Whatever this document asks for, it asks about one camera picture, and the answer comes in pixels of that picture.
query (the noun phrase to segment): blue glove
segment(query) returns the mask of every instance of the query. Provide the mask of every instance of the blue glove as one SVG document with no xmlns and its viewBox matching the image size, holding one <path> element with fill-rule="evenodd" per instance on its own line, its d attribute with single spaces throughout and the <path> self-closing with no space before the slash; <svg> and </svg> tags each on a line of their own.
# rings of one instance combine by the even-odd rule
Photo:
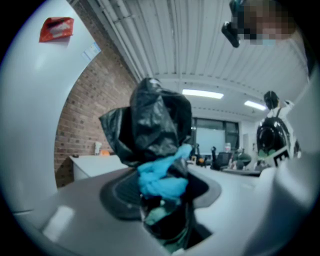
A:
<svg viewBox="0 0 320 256">
<path fill-rule="evenodd" d="M 185 193 L 188 185 L 187 179 L 164 177 L 174 161 L 179 158 L 187 159 L 191 150 L 191 145 L 183 144 L 178 148 L 175 155 L 153 162 L 146 162 L 137 168 L 139 188 L 146 199 L 161 196 L 163 199 L 177 200 Z"/>
</svg>

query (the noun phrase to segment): orange object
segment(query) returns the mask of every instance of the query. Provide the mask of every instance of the orange object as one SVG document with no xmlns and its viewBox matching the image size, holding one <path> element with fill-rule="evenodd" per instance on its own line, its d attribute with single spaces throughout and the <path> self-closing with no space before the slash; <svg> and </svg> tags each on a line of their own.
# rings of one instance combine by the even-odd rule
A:
<svg viewBox="0 0 320 256">
<path fill-rule="evenodd" d="M 103 149 L 103 150 L 100 151 L 100 155 L 101 156 L 110 156 L 110 152 L 108 150 L 104 150 Z"/>
<path fill-rule="evenodd" d="M 74 19 L 70 17 L 51 17 L 43 23 L 39 42 L 72 36 Z"/>
</svg>

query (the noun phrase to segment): fluorescent light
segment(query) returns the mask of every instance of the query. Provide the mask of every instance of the fluorescent light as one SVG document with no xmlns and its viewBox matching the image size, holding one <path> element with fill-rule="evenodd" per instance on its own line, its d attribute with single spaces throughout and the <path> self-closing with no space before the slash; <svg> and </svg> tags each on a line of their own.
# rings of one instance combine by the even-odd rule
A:
<svg viewBox="0 0 320 256">
<path fill-rule="evenodd" d="M 253 101 L 250 101 L 250 100 L 247 100 L 244 105 L 246 106 L 249 106 L 249 107 L 252 107 L 252 108 L 255 108 L 255 109 L 258 109 L 258 110 L 266 110 L 266 107 L 264 105 L 261 105 L 261 104 L 258 104 L 258 103 L 255 103 Z"/>
<path fill-rule="evenodd" d="M 215 99 L 221 99 L 224 96 L 222 93 L 205 91 L 205 90 L 190 90 L 190 89 L 183 89 L 182 94 L 209 97 L 209 98 L 215 98 Z"/>
</svg>

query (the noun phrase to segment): white corrugated ceiling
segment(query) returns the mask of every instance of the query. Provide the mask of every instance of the white corrugated ceiling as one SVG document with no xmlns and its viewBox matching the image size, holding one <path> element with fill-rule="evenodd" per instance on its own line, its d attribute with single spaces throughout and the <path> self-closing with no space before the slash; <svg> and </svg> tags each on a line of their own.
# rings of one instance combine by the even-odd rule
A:
<svg viewBox="0 0 320 256">
<path fill-rule="evenodd" d="M 266 113 L 245 106 L 245 101 L 262 103 L 264 93 L 273 90 L 294 102 L 307 84 L 299 34 L 275 46 L 247 41 L 239 48 L 231 46 L 221 33 L 231 18 L 229 0 L 97 1 L 106 15 L 111 7 L 117 15 L 112 22 L 115 29 L 123 29 L 124 47 L 134 65 L 141 66 L 138 77 L 156 77 L 178 92 L 224 93 L 220 100 L 188 96 L 194 116 L 253 121 Z"/>
</svg>

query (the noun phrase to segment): backpack strap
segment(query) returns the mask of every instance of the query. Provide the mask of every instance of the backpack strap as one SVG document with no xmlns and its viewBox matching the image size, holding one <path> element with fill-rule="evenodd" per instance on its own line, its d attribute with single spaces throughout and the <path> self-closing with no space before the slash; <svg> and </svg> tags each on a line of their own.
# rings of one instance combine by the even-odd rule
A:
<svg viewBox="0 0 320 256">
<path fill-rule="evenodd" d="M 276 116 L 275 116 L 276 118 L 279 116 L 280 110 L 281 110 L 281 107 L 279 108 L 278 112 L 276 113 Z"/>
</svg>

